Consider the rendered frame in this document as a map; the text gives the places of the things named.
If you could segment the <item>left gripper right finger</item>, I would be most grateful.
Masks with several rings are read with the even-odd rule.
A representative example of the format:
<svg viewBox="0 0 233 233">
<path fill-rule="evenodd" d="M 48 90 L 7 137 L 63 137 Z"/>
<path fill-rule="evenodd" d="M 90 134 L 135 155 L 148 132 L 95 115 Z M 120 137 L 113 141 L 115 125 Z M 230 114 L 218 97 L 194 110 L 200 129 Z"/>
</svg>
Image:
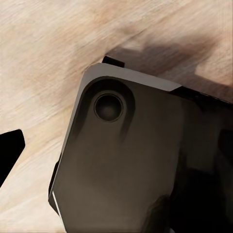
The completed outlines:
<svg viewBox="0 0 233 233">
<path fill-rule="evenodd" d="M 233 168 L 233 131 L 222 129 L 217 146 Z"/>
</svg>

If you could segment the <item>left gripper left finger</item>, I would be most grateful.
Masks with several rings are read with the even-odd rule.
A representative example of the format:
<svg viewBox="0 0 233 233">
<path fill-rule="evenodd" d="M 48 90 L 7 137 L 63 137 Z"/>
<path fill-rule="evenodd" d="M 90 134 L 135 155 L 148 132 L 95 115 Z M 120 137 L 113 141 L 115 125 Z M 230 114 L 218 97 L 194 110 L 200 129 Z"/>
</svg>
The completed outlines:
<svg viewBox="0 0 233 233">
<path fill-rule="evenodd" d="M 25 148 L 21 129 L 0 134 L 0 187 Z"/>
</svg>

